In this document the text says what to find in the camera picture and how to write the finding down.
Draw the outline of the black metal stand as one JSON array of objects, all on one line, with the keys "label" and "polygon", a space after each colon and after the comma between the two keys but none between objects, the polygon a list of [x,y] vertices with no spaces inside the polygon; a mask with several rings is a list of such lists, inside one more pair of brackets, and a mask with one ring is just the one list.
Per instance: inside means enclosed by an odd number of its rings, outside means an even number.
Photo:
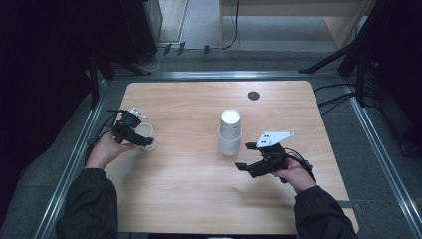
[{"label": "black metal stand", "polygon": [[142,70],[140,67],[125,61],[106,50],[91,50],[89,55],[89,78],[91,83],[91,108],[93,109],[100,101],[100,84],[98,73],[101,73],[107,80],[114,80],[115,71],[111,63],[115,62],[139,76],[149,76],[151,71]]}]

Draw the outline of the light wooden furniture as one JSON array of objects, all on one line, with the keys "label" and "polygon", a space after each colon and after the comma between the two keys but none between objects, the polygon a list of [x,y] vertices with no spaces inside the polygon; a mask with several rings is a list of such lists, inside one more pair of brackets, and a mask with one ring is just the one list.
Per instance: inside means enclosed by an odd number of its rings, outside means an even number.
[{"label": "light wooden furniture", "polygon": [[376,0],[218,0],[219,44],[333,40],[344,47]]}]

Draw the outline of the person's right hand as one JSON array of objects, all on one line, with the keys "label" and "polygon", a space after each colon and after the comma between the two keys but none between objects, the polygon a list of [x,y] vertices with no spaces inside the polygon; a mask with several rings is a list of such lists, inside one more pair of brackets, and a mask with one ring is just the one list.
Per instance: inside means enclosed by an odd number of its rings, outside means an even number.
[{"label": "person's right hand", "polygon": [[284,179],[295,193],[300,193],[317,185],[300,164],[290,158],[288,159],[288,168],[277,170],[273,172],[273,175]]}]

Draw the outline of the stack of white paper cups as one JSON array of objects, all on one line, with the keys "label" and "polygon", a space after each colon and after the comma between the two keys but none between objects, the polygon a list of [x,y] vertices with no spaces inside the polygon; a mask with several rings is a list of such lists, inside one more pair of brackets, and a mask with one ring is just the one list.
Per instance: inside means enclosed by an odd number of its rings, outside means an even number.
[{"label": "stack of white paper cups", "polygon": [[226,156],[234,156],[240,150],[242,137],[241,115],[237,110],[227,109],[220,115],[219,150]]}]

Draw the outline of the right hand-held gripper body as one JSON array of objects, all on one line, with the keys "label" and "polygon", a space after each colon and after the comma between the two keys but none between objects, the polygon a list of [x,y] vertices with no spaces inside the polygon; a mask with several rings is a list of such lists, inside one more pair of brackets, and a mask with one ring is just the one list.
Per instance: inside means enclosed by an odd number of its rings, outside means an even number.
[{"label": "right hand-held gripper body", "polygon": [[294,133],[292,131],[264,131],[257,141],[258,149],[262,159],[249,165],[248,172],[255,178],[268,173],[285,169],[287,167],[287,154],[280,145]]}]

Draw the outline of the black cabinet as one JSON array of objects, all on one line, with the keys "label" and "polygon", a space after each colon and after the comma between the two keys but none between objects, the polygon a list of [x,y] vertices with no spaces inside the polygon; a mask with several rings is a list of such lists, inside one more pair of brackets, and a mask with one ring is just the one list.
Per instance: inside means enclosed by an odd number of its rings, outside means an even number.
[{"label": "black cabinet", "polygon": [[128,23],[135,62],[140,64],[157,52],[163,16],[159,0],[121,0]]}]

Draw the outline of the single floral paper cup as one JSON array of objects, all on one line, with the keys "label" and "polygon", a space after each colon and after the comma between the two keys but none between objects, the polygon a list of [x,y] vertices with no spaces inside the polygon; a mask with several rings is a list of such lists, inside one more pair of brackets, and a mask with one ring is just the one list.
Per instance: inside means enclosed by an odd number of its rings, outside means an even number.
[{"label": "single floral paper cup", "polygon": [[143,137],[150,137],[153,139],[152,144],[143,146],[142,149],[145,151],[154,151],[157,147],[157,140],[155,139],[154,129],[149,123],[141,123],[136,129],[135,132],[140,134]]}]

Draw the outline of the dark curtain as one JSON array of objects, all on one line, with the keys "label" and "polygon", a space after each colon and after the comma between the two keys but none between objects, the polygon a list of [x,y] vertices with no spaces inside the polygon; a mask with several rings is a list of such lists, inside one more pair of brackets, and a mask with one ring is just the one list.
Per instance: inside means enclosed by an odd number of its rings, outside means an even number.
[{"label": "dark curtain", "polygon": [[80,102],[106,0],[0,0],[0,227],[21,172],[48,150]]}]

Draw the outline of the person's left hand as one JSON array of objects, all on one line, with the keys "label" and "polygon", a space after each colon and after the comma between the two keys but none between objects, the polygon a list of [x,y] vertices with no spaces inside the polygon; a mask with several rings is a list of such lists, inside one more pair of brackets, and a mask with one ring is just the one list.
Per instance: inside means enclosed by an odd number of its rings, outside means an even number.
[{"label": "person's left hand", "polygon": [[105,133],[92,149],[85,168],[104,170],[108,164],[117,159],[122,153],[137,149],[133,143],[117,143],[110,132]]}]

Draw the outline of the aluminium floor rail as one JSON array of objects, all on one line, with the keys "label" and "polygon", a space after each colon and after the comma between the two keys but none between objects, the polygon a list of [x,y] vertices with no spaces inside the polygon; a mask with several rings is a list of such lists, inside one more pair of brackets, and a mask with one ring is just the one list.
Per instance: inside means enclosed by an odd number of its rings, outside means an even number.
[{"label": "aluminium floor rail", "polygon": [[103,94],[106,94],[108,89],[109,82],[107,80],[101,80],[100,99],[98,103],[90,110],[87,119],[83,124],[83,128],[77,138],[75,146],[72,149],[72,153],[67,160],[66,166],[54,190],[54,193],[49,200],[47,208],[43,213],[43,217],[39,223],[35,235],[33,236],[33,239],[50,238],[50,235],[55,228],[56,220],[61,212],[63,204],[65,203],[67,191],[78,171],[80,164],[83,161],[84,153],[86,152],[87,140],[93,133],[95,124],[102,110],[104,104]]},{"label": "aluminium floor rail", "polygon": [[396,169],[393,158],[387,151],[385,140],[375,127],[375,123],[369,115],[368,108],[363,108],[357,98],[351,100],[351,105],[357,115],[366,137],[371,144],[377,161],[386,177],[386,180],[396,198],[396,201],[409,225],[415,239],[422,239],[422,213],[417,203],[412,198],[410,191]]},{"label": "aluminium floor rail", "polygon": [[198,81],[285,81],[290,79],[338,78],[335,70],[312,74],[293,71],[193,71],[193,72],[158,72],[150,75],[136,75],[131,72],[119,72],[117,80],[136,82],[198,82]]}]

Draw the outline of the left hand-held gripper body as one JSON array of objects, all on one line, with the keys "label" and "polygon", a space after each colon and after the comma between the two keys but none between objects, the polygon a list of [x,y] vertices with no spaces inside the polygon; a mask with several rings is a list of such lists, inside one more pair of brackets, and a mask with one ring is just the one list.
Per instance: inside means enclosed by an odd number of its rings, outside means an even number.
[{"label": "left hand-held gripper body", "polygon": [[121,113],[121,118],[112,126],[111,132],[117,143],[123,143],[125,140],[128,141],[127,137],[134,133],[135,129],[141,124],[143,114],[136,108],[132,108],[129,111],[120,110],[119,112]]}]

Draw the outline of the black tripod stand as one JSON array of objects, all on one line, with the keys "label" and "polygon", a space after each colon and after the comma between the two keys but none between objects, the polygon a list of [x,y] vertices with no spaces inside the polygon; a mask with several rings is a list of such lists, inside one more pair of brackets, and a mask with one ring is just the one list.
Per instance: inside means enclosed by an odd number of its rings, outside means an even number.
[{"label": "black tripod stand", "polygon": [[351,43],[301,72],[312,74],[337,59],[341,76],[358,70],[354,96],[363,107],[373,94],[367,79],[401,105],[422,103],[422,0],[376,0]]}]

